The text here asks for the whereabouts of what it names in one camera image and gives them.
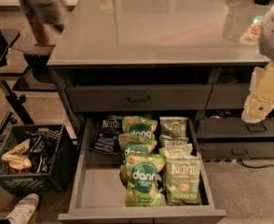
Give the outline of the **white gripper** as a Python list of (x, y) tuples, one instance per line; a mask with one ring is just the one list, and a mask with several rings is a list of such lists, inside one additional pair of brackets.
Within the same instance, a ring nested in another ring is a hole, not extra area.
[(249, 91), (241, 119), (246, 123), (258, 123), (274, 109), (274, 61), (264, 68), (255, 67)]

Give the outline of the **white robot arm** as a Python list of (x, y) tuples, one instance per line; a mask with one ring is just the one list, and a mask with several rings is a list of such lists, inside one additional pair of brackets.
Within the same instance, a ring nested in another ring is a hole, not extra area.
[(264, 67), (255, 67), (251, 75), (250, 94), (243, 106), (241, 119), (258, 123), (274, 109), (274, 4), (264, 18), (252, 26), (241, 38), (256, 40), (259, 52), (270, 62)]

